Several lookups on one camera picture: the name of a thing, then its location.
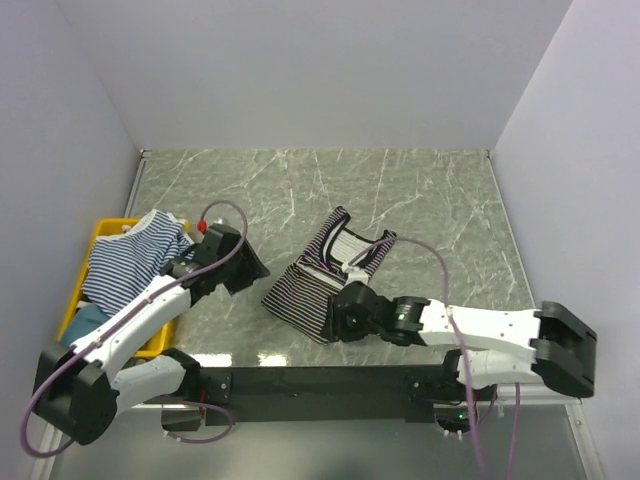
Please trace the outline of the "blue white striped tank top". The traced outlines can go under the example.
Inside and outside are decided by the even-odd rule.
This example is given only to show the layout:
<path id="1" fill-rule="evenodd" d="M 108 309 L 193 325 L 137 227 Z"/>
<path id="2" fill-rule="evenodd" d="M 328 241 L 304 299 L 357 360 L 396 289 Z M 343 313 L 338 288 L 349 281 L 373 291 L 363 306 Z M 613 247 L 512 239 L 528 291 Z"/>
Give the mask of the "blue white striped tank top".
<path id="1" fill-rule="evenodd" d="M 96 238 L 82 291 L 112 317 L 193 244 L 173 214 L 151 210 L 126 232 Z"/>

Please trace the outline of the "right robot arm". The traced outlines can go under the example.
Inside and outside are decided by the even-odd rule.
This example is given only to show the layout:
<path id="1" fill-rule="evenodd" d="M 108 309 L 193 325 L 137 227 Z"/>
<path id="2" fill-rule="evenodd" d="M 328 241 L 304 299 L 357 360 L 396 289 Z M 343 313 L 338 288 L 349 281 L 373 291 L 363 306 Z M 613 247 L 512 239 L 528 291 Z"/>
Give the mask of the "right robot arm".
<path id="1" fill-rule="evenodd" d="M 353 282 L 330 296 L 321 334 L 331 343 L 376 335 L 402 347 L 446 346 L 449 368 L 439 374 L 439 387 L 452 399 L 515 383 L 542 383 L 578 399 L 595 393 L 597 334 L 553 301 L 528 310 L 487 310 L 422 297 L 387 299 Z"/>

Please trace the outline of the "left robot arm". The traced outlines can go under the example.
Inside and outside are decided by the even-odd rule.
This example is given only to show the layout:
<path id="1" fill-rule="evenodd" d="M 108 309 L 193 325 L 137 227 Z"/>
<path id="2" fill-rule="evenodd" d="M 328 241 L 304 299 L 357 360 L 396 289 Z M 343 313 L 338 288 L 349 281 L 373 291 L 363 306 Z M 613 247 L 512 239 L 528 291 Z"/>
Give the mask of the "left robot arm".
<path id="1" fill-rule="evenodd" d="M 143 402 L 163 396 L 185 403 L 205 399 L 200 364 L 180 350 L 169 348 L 135 367 L 127 363 L 218 286 L 234 295 L 269 276 L 246 234 L 224 224 L 209 226 L 200 242 L 166 264 L 101 327 L 69 347 L 55 343 L 43 350 L 28 412 L 88 445 L 119 414 Z"/>

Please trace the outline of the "black white striped tank top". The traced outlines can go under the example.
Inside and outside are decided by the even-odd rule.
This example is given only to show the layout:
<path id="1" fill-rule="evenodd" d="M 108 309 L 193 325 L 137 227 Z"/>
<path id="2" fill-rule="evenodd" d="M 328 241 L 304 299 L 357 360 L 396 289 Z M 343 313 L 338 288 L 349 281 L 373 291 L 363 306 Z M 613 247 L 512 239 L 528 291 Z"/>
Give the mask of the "black white striped tank top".
<path id="1" fill-rule="evenodd" d="M 321 345 L 329 343 L 323 335 L 329 298 L 339 293 L 348 280 L 343 266 L 364 253 L 355 267 L 372 277 L 392 248 L 390 240 L 397 236 L 394 231 L 385 230 L 380 236 L 384 243 L 365 251 L 376 242 L 350 230 L 350 220 L 346 209 L 334 209 L 261 301 L 271 315 Z"/>

